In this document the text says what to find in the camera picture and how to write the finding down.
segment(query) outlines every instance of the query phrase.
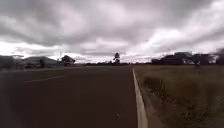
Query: field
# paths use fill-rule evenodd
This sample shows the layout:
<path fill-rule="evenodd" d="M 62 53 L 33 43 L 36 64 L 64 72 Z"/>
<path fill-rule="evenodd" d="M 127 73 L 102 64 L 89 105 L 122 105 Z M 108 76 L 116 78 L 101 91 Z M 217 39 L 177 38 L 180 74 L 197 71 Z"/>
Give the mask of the field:
<path fill-rule="evenodd" d="M 150 100 L 164 127 L 224 126 L 224 67 L 136 66 L 135 72 L 146 110 Z"/>

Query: road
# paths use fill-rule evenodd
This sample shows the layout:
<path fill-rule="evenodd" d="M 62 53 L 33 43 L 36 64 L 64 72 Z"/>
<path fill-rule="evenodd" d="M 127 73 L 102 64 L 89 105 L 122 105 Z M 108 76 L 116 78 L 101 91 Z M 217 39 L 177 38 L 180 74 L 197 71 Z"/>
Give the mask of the road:
<path fill-rule="evenodd" d="M 137 128 L 132 69 L 0 74 L 1 128 Z"/>

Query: house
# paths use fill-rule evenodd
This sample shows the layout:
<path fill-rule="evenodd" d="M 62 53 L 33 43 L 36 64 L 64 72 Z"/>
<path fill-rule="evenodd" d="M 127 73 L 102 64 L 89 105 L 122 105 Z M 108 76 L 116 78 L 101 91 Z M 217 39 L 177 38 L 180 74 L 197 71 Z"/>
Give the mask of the house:
<path fill-rule="evenodd" d="M 46 67 L 54 67 L 57 65 L 56 60 L 45 56 L 33 56 L 23 59 L 26 68 L 38 68 L 41 66 L 41 61 L 45 63 Z"/>

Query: roof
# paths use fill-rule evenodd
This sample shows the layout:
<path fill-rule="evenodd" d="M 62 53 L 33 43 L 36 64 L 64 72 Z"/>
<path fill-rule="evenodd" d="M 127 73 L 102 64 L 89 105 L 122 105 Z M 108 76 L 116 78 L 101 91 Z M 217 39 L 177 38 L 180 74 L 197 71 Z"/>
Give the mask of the roof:
<path fill-rule="evenodd" d="M 25 58 L 23 61 L 25 63 L 39 64 L 41 59 L 43 59 L 46 64 L 56 64 L 57 63 L 56 60 L 50 59 L 50 58 L 45 57 L 45 56 L 28 57 L 28 58 Z"/>

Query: sky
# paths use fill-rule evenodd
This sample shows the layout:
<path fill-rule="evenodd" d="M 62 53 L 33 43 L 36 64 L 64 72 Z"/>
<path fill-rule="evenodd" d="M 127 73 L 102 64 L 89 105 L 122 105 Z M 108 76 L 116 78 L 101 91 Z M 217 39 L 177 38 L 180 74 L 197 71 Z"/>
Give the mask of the sky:
<path fill-rule="evenodd" d="M 148 61 L 224 47 L 224 0 L 0 0 L 0 55 Z"/>

